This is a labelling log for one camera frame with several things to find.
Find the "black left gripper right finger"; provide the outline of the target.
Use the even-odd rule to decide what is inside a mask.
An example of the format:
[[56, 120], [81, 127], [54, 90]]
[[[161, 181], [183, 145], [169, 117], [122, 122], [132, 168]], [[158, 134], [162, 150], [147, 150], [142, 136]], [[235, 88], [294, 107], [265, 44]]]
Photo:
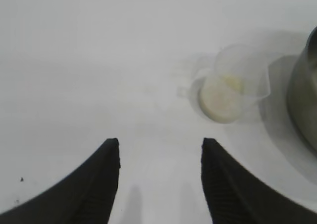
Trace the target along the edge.
[[317, 214], [279, 194], [204, 138], [201, 181], [214, 224], [315, 224]]

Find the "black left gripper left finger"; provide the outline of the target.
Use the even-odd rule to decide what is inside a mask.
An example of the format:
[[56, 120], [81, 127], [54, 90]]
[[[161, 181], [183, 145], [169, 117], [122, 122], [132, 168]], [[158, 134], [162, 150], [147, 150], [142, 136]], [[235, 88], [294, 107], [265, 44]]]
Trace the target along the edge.
[[0, 216], [2, 224], [106, 224], [116, 197], [119, 141], [105, 140], [76, 170]]

